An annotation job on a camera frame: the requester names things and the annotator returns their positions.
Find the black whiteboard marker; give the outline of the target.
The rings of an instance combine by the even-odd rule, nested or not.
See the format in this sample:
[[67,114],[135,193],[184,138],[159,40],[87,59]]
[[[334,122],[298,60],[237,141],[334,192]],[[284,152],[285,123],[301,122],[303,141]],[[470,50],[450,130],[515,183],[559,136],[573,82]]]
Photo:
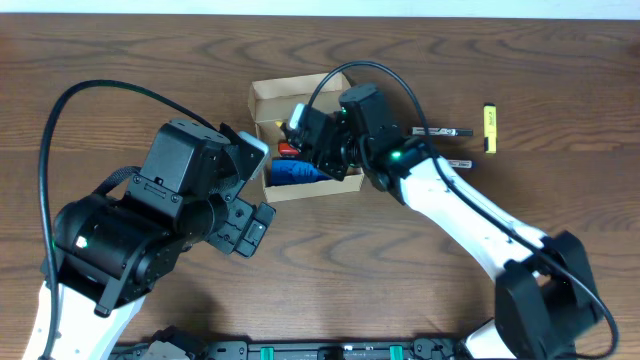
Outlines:
[[445,127],[413,127],[410,131],[411,135],[419,136],[446,136],[446,137],[471,137],[473,135],[472,129],[464,128],[445,128]]

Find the blue plastic eraser holder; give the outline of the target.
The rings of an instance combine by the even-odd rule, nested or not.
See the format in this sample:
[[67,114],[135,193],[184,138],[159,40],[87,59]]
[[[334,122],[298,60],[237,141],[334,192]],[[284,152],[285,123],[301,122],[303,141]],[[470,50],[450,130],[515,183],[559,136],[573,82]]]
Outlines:
[[293,159],[275,159],[271,165],[270,184],[286,186],[330,180],[312,164]]

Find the brown cardboard box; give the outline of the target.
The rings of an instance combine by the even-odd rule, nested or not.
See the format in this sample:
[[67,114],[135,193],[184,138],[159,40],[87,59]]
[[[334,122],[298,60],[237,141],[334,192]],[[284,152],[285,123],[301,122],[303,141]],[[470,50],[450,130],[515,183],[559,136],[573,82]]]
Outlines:
[[[270,156],[279,156],[277,145],[285,140],[278,128],[286,122],[295,106],[309,101],[313,91],[325,77],[323,73],[288,78],[254,81],[249,88],[248,107],[259,140],[270,147]],[[333,76],[316,97],[313,106],[325,113],[339,109],[339,95],[350,87],[342,74]],[[364,174],[350,168],[342,181],[323,180],[306,184],[274,185],[271,181],[272,165],[267,162],[262,171],[262,185],[269,203],[357,192],[361,189]]]

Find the black correction tape dispenser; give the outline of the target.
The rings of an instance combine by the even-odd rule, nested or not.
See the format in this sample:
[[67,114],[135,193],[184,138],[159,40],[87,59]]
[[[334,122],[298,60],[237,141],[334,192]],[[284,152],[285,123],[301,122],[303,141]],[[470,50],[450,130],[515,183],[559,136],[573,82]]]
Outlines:
[[278,127],[278,129],[281,131],[281,133],[283,134],[283,136],[285,138],[289,138],[289,129],[288,126],[285,122],[283,121],[276,121],[275,125]]

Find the yellow highlighter pen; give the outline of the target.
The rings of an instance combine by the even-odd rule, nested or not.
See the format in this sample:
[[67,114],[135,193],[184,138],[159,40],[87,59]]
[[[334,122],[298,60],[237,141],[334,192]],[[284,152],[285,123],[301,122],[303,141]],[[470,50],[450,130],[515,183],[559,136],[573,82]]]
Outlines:
[[494,104],[487,103],[483,107],[484,151],[487,154],[497,152],[497,109]]

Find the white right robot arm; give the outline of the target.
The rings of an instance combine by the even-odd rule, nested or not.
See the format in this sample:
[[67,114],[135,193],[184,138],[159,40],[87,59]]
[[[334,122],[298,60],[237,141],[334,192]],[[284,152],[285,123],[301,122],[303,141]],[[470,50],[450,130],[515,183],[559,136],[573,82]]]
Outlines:
[[576,339],[605,315],[582,242],[551,237],[502,210],[436,154],[405,134],[374,84],[350,88],[324,113],[298,104],[287,141],[335,180],[359,168],[381,192],[424,215],[495,284],[493,319],[462,342],[474,359],[576,359]]

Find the blue whiteboard marker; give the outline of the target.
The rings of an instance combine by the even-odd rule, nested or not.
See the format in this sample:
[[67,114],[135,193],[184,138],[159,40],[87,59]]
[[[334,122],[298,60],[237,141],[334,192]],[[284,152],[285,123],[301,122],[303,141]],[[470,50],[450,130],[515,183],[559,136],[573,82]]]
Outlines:
[[473,167],[473,162],[471,160],[449,159],[448,163],[452,168],[471,169]]

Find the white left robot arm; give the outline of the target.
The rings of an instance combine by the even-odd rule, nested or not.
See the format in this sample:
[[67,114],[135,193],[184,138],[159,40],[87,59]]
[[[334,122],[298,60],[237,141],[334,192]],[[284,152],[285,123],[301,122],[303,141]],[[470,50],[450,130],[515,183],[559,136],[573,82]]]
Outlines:
[[175,119],[142,166],[64,206],[25,357],[107,358],[155,283],[196,243],[254,255],[275,211],[240,193],[268,157],[268,146],[246,132]]

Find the orange stapler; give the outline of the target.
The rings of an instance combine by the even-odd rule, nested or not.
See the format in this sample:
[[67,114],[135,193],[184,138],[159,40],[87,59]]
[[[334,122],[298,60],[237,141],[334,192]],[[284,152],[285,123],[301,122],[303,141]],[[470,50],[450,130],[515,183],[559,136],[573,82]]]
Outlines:
[[297,157],[300,152],[286,142],[277,145],[278,154],[282,157]]

